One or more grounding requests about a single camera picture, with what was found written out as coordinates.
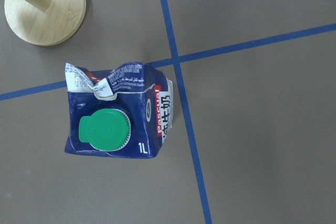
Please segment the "blue milk carton green cap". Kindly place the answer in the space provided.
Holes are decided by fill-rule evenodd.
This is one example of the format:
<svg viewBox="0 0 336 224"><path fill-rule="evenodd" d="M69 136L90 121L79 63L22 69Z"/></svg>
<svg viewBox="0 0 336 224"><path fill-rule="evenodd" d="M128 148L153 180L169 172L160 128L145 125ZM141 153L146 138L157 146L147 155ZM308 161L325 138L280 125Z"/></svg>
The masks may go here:
<svg viewBox="0 0 336 224"><path fill-rule="evenodd" d="M154 158L173 122L173 82L142 62L90 71L65 64L68 154Z"/></svg>

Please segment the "wooden cup tree stand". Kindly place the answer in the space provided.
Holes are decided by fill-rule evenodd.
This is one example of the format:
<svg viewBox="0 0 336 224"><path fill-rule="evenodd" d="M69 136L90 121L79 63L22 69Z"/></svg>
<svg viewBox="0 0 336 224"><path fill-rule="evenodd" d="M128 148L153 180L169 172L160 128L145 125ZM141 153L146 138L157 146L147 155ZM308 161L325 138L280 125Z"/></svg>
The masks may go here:
<svg viewBox="0 0 336 224"><path fill-rule="evenodd" d="M86 13L86 0L4 0L4 13L20 39L53 46L78 30Z"/></svg>

